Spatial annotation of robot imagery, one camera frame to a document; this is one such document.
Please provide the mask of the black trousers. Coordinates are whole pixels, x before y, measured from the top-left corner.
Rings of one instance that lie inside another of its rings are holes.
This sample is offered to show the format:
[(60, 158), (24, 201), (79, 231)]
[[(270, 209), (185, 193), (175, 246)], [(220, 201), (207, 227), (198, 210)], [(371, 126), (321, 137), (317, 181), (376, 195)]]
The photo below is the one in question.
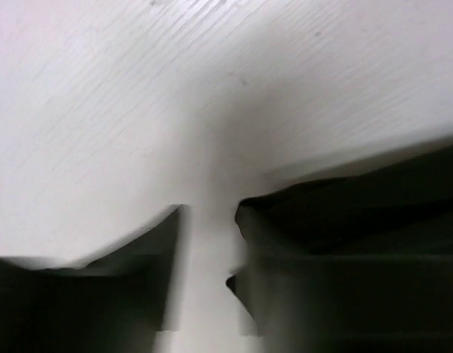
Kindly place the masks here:
[(266, 257), (453, 255), (453, 137), (244, 199), (235, 223)]

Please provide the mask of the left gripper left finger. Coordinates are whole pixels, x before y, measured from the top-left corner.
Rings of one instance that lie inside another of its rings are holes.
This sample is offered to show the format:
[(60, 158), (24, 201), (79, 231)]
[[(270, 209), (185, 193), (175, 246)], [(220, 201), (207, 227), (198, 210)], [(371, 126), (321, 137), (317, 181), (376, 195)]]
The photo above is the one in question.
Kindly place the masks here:
[(0, 352), (153, 352), (186, 211), (168, 207), (78, 268), (0, 257)]

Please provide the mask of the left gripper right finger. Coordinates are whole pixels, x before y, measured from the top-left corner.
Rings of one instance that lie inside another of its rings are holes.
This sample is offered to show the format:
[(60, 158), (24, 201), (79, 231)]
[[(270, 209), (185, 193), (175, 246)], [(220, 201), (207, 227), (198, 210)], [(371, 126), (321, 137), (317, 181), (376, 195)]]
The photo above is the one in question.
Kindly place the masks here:
[(453, 256), (250, 259), (226, 286), (264, 352), (453, 352)]

